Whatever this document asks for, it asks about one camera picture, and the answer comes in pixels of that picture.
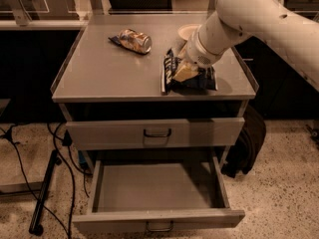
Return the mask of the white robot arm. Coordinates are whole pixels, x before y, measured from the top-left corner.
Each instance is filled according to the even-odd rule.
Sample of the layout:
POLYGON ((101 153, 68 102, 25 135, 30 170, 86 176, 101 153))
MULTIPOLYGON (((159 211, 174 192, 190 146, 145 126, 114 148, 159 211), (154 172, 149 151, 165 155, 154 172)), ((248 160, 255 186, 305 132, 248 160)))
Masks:
POLYGON ((253 36, 319 90, 319 23, 278 0, 215 0, 215 10, 181 50, 172 78, 184 82, 208 69, 229 48, 253 36))

